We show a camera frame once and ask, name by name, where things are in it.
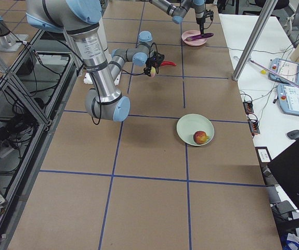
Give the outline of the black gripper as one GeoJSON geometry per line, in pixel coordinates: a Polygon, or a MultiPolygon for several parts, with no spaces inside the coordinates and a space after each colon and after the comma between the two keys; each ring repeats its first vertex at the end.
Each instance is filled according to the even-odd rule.
{"type": "Polygon", "coordinates": [[[157,55],[153,55],[149,57],[146,61],[146,67],[144,68],[144,74],[147,76],[151,76],[151,68],[156,69],[158,67],[158,57],[157,55]]]}
{"type": "Polygon", "coordinates": [[[196,22],[200,28],[200,34],[204,34],[204,23],[205,23],[205,10],[196,10],[196,22]]]}

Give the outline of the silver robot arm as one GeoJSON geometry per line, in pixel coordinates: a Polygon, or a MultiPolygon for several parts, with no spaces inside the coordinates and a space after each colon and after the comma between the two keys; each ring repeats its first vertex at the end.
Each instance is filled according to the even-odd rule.
{"type": "Polygon", "coordinates": [[[114,81],[126,62],[144,66],[144,73],[154,76],[164,57],[152,47],[148,31],[139,34],[134,49],[117,49],[112,60],[106,58],[98,34],[101,19],[99,1],[28,1],[28,23],[38,29],[65,32],[75,43],[79,57],[95,87],[86,95],[87,112],[94,118],[124,121],[130,110],[130,100],[114,81]]]}
{"type": "Polygon", "coordinates": [[[172,21],[176,24],[180,24],[189,9],[193,8],[196,16],[196,23],[199,25],[201,35],[204,35],[206,18],[210,18],[211,21],[213,21],[213,11],[206,9],[204,0],[185,0],[181,1],[179,6],[175,6],[166,0],[150,0],[149,3],[171,16],[172,21]]]}

